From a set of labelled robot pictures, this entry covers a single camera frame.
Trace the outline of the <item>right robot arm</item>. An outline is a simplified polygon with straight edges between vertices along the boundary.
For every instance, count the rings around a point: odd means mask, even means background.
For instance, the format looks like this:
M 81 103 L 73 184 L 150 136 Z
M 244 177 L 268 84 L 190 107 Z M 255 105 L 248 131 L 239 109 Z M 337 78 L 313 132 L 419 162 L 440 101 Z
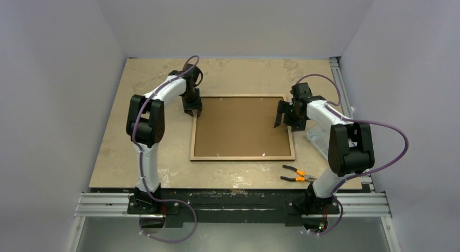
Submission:
M 289 126 L 294 132 L 306 129 L 309 120 L 329 133 L 328 169 L 308 187 L 305 207 L 318 212 L 326 200 L 343 184 L 347 177 L 356 176 L 374 166 L 374 150 L 370 125 L 353 122 L 332 107 L 322 96 L 314 96 L 307 83 L 291 87 L 290 102 L 279 101 L 274 126 Z

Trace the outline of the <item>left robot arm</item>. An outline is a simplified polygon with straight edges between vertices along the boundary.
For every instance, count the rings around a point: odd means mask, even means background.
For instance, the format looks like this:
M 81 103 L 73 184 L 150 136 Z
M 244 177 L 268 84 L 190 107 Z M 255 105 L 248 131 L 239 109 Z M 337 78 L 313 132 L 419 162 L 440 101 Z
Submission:
M 150 214 L 158 212 L 164 201 L 158 176 L 158 147 L 165 134 L 165 108 L 173 100 L 182 99 L 185 114 L 201 115 L 203 104 L 198 88 L 203 72 L 196 65 L 185 64 L 173 70 L 165 81 L 144 95 L 130 99 L 126 132 L 131 138 L 138 160 L 138 183 L 135 197 Z

